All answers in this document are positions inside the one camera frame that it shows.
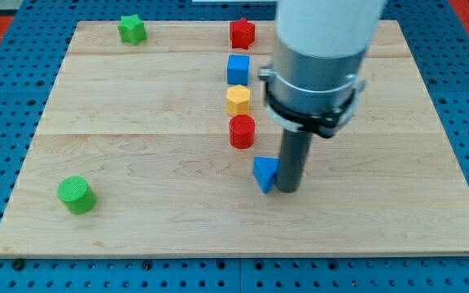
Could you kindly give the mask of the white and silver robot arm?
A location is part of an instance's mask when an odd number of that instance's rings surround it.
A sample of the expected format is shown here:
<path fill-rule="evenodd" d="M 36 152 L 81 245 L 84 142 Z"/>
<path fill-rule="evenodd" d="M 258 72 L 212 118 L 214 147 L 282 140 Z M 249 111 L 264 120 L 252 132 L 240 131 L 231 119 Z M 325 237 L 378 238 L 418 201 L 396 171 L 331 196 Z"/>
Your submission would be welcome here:
<path fill-rule="evenodd" d="M 331 138 L 357 109 L 358 73 L 385 0 L 279 0 L 265 107 L 284 133 Z"/>

